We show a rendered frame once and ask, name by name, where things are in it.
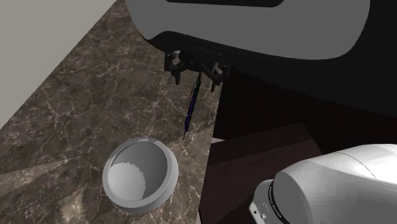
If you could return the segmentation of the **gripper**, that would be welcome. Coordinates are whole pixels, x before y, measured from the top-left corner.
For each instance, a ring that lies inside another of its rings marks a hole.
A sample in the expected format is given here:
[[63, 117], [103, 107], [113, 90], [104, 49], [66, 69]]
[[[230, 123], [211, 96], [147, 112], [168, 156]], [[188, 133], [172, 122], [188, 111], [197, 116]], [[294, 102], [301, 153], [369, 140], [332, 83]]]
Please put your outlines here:
[[164, 71], [171, 73], [176, 85], [179, 85], [181, 73], [185, 70], [204, 72], [211, 79], [211, 92], [214, 92], [215, 86], [228, 79], [230, 66], [214, 60], [204, 60], [181, 50], [165, 52]]

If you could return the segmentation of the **dark blue pen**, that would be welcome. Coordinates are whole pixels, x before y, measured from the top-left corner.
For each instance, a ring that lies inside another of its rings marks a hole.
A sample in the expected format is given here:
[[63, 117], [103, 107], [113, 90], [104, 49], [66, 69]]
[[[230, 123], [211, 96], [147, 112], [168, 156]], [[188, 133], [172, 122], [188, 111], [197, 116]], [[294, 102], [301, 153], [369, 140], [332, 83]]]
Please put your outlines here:
[[188, 108], [187, 116], [185, 118], [183, 138], [185, 138], [185, 135], [188, 132], [189, 124], [190, 124], [191, 119], [192, 119], [192, 114], [193, 114], [193, 111], [194, 111], [195, 103], [196, 103], [197, 96], [198, 96], [199, 90], [200, 90], [201, 76], [202, 76], [202, 73], [199, 73], [198, 74], [198, 78], [196, 80], [196, 83], [194, 84], [194, 86], [192, 88], [191, 98], [190, 98], [190, 105], [189, 105], [189, 108]]

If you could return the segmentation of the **dark robot stand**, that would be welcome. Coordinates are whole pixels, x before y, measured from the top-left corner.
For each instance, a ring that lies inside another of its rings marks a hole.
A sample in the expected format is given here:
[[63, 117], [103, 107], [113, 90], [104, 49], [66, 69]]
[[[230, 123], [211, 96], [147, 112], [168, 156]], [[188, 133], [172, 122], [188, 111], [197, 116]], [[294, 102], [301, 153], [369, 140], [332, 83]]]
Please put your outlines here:
[[259, 183], [306, 158], [397, 144], [397, 116], [322, 101], [231, 70], [221, 89], [199, 205], [201, 224], [256, 224]]

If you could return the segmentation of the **grey round bowl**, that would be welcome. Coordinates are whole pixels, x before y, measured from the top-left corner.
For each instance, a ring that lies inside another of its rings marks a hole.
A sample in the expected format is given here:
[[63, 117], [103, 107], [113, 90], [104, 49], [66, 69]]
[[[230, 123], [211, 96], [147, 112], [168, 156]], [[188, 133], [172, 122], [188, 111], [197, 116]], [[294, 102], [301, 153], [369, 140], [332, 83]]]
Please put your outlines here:
[[110, 154], [102, 186], [119, 210], [145, 214], [160, 207], [173, 193], [179, 176], [174, 153], [152, 137], [136, 137]]

